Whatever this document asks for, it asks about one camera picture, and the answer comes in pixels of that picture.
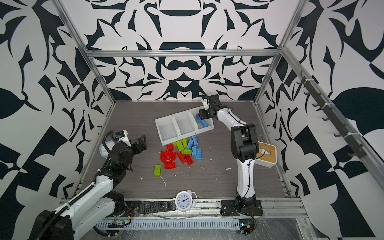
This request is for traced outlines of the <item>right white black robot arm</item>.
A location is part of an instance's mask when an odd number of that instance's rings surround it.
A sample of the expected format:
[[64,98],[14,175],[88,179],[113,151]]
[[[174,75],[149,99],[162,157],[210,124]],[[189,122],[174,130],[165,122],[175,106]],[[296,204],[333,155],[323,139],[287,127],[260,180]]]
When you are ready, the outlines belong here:
[[240,120],[230,107],[220,102],[218,95],[204,96],[202,103],[200,119],[215,118],[231,132],[231,153],[238,166],[237,201],[255,201],[254,164],[260,150],[255,125]]

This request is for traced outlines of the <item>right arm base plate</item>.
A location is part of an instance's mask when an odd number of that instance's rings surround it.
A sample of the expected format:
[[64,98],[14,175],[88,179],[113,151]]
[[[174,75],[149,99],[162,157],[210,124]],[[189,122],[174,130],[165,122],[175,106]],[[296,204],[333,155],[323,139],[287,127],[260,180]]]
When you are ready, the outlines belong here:
[[264,214],[261,202],[259,200],[251,200],[243,205],[235,200],[222,200],[220,214],[226,216],[254,216],[260,217]]

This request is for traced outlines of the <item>blue lego brick bottom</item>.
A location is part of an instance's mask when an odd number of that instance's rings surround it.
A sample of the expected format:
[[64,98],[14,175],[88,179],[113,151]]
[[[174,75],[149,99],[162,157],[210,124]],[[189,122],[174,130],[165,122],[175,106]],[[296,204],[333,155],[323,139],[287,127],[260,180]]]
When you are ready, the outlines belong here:
[[201,123],[202,122],[202,119],[200,118],[199,114],[196,114],[196,121],[198,123]]

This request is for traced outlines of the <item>lone green lego brick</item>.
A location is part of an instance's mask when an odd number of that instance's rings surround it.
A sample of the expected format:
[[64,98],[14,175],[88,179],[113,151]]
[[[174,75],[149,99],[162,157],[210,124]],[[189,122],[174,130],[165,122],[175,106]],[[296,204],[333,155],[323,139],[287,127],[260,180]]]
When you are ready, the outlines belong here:
[[161,165],[155,165],[155,171],[154,171],[154,176],[155,177],[160,177],[161,176]]

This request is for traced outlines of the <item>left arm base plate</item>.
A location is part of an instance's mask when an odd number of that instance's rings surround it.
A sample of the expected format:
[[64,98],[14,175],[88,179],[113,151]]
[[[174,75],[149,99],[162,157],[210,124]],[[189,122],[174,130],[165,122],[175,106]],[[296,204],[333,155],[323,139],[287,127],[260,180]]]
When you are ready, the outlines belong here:
[[138,213],[141,201],[118,201],[115,204],[114,212],[112,216],[119,217],[133,217]]

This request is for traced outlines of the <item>blue lego brick cluster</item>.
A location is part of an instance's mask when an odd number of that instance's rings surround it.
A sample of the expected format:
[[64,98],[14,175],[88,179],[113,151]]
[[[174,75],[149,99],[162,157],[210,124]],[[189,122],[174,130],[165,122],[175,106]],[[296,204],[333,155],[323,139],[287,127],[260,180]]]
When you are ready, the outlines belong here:
[[195,158],[198,161],[202,160],[202,150],[198,149],[198,140],[196,136],[192,136],[187,142],[187,150],[192,158]]

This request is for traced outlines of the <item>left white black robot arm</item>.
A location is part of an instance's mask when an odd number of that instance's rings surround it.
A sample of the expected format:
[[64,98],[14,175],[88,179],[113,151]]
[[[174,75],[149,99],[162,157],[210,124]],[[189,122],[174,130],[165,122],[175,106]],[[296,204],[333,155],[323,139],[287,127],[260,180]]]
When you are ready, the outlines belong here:
[[107,159],[97,170],[93,181],[80,193],[53,211],[41,212],[33,225],[31,240],[79,240],[102,219],[120,216],[126,210],[125,197],[114,192],[135,155],[147,149],[146,136],[132,143],[127,136],[120,137],[107,149]]

